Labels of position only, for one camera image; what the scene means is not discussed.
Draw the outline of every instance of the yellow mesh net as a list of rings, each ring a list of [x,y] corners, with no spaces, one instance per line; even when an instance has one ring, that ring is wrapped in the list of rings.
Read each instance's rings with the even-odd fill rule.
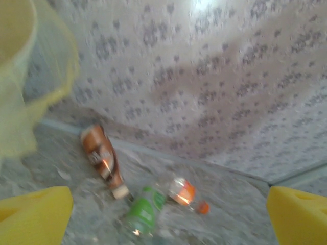
[[[51,86],[25,101],[22,93],[34,52],[48,74],[38,83]],[[33,126],[48,106],[70,93],[78,69],[74,37],[46,0],[0,1],[0,158],[36,150]]]

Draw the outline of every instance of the brown bottle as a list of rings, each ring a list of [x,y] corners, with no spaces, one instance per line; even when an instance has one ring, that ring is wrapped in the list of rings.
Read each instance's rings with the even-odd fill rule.
[[[103,127],[88,127],[81,132],[80,139],[91,164],[108,183],[114,198],[120,199],[128,195],[129,190],[119,173],[116,152]]]

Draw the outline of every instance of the floor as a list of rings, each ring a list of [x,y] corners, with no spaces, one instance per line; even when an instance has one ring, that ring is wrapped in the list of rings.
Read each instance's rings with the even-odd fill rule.
[[[116,244],[119,218],[128,201],[115,201],[90,166],[75,134],[38,126],[39,151],[22,160],[4,162],[0,199],[55,185],[70,187],[74,209],[62,244]],[[222,168],[194,167],[124,148],[113,142],[122,175],[132,193],[165,167],[194,182],[209,201],[207,216],[168,203],[158,221],[159,234],[172,244],[277,244],[265,208],[267,185]]]

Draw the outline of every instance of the yellow plastic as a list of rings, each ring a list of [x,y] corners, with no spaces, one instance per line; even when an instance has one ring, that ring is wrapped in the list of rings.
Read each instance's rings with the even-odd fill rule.
[[[327,198],[274,186],[267,210],[280,245],[327,244]]]
[[[72,208],[65,186],[0,201],[0,245],[60,245]]]
[[[25,102],[31,56],[48,68],[46,81],[36,86],[51,86]],[[0,158],[36,150],[33,126],[48,106],[70,93],[77,74],[74,37],[46,0],[0,0]]]

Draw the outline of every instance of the green label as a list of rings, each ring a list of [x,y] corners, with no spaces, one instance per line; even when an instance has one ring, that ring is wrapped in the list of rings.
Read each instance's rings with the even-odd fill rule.
[[[127,217],[137,218],[144,224],[141,232],[150,232],[155,227],[157,215],[162,211],[165,201],[166,197],[161,192],[146,186],[132,205]]]

